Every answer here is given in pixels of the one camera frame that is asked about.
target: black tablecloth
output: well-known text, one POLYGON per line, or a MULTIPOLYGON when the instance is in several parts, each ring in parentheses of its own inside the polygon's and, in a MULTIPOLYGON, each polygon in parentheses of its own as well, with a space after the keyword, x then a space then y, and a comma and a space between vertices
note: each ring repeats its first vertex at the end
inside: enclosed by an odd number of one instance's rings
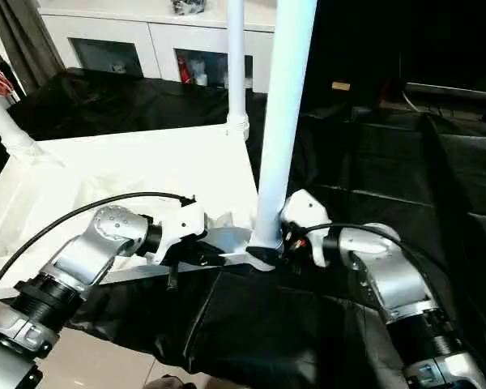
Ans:
MULTIPOLYGON (((256 179, 265 104, 247 94, 256 179)), ((222 123, 228 99, 68 70, 10 112, 35 139, 56 139, 222 123)), ((309 190, 332 220, 388 224, 442 261, 460 289, 422 266, 486 371, 486 124, 387 110, 314 116, 300 117, 289 190, 309 190)), ((0 147, 0 170, 5 160, 0 147)), ((373 301, 338 263, 300 275, 217 268, 179 282, 171 294, 165 277, 101 287, 71 326, 254 388, 404 387, 373 301)))

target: white tabletop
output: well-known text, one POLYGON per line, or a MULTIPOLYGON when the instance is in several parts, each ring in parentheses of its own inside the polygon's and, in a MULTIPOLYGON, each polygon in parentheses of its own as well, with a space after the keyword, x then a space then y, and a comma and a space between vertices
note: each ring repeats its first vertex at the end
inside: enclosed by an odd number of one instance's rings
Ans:
MULTIPOLYGON (((207 0, 204 12, 187 16, 175 15, 170 0, 38 0, 38 4, 42 15, 227 27, 227 0, 207 0)), ((276 5, 277 0, 245 0, 245 30, 273 32, 276 5)))

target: tile floor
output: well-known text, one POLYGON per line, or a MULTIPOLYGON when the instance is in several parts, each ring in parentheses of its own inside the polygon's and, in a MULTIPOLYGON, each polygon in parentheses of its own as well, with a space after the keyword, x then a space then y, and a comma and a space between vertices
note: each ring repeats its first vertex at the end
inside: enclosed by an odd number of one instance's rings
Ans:
POLYGON ((243 389, 203 373, 189 375, 181 368, 159 363, 151 355, 68 329, 38 366, 44 374, 40 389, 142 389, 165 374, 195 383, 198 389, 243 389))

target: robotic arm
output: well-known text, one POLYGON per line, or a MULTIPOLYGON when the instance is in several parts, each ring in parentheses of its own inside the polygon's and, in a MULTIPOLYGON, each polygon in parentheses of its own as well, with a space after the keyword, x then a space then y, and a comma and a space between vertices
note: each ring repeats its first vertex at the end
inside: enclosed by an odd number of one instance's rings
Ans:
MULTIPOLYGON (((330 223, 326 209, 308 192, 300 190, 287 202, 283 221, 308 228, 330 223)), ((383 224, 365 226, 399 235, 383 224)), ((464 350, 444 310, 437 304, 420 272, 392 241, 359 229, 312 231, 306 235, 319 267, 339 256, 343 264, 366 275, 394 347, 402 358, 410 388, 486 389, 486 380, 471 355, 464 350)))
POLYGON ((200 237, 205 216, 197 203, 180 208, 158 225, 119 206, 101 208, 86 231, 70 239, 27 282, 15 288, 11 306, 0 302, 0 389, 33 389, 43 375, 34 358, 45 358, 59 333, 90 292, 101 282, 116 256, 150 253, 161 262, 184 237, 200 237))

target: white pole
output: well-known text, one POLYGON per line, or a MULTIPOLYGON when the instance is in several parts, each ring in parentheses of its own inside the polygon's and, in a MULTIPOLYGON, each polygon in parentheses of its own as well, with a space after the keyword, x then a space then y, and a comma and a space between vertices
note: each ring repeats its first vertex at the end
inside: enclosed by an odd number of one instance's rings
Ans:
POLYGON ((317 0, 279 0, 259 178, 250 245, 281 250, 279 214, 286 199, 317 0))
POLYGON ((0 137, 8 151, 31 147, 34 141, 21 130, 6 109, 0 104, 0 137))
POLYGON ((245 7, 244 0, 227 0, 228 117, 227 123, 249 138, 245 111, 245 7))

